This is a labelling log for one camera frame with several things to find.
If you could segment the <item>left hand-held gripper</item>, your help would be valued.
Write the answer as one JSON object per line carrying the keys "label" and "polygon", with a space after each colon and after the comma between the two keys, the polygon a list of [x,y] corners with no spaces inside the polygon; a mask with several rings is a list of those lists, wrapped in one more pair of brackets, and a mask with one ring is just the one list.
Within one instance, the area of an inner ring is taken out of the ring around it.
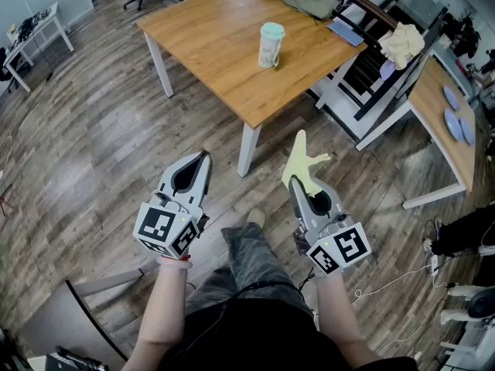
{"label": "left hand-held gripper", "polygon": [[209,217],[200,207],[212,170],[208,151],[187,155],[163,173],[159,187],[138,211],[134,238],[164,257],[184,258]]}

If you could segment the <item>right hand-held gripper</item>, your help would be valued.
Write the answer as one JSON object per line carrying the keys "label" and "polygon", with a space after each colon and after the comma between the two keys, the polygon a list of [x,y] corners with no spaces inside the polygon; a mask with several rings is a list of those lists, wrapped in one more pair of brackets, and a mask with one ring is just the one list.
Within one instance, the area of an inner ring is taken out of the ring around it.
{"label": "right hand-held gripper", "polygon": [[331,275],[369,256],[371,248],[362,224],[355,223],[347,211],[342,211],[336,190],[322,180],[315,183],[321,188],[315,195],[316,214],[335,215],[315,220],[304,185],[292,175],[289,192],[296,217],[302,222],[294,239],[298,252],[315,264],[320,275]]}

